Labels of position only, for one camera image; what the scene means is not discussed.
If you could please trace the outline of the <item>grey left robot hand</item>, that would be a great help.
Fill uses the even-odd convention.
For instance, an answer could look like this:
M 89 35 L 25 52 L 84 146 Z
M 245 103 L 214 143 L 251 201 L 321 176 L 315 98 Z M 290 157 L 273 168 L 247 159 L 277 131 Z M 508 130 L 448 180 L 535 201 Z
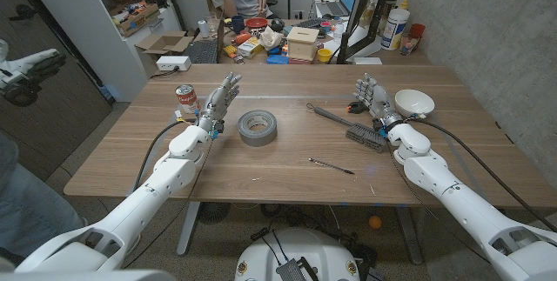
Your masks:
M 200 128 L 210 131 L 217 121 L 225 117 L 228 106 L 239 93 L 238 82 L 241 78 L 230 72 L 222 84 L 205 99 L 198 120 Z

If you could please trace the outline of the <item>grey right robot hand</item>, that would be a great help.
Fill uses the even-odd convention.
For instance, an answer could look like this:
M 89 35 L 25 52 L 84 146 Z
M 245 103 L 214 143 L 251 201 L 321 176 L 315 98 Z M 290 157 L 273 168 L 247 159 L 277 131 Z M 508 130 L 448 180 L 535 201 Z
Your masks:
M 385 133 L 403 123 L 402 116 L 395 110 L 385 88 L 368 73 L 363 79 L 356 81 L 353 95 L 369 109 L 371 116 L 381 123 Z

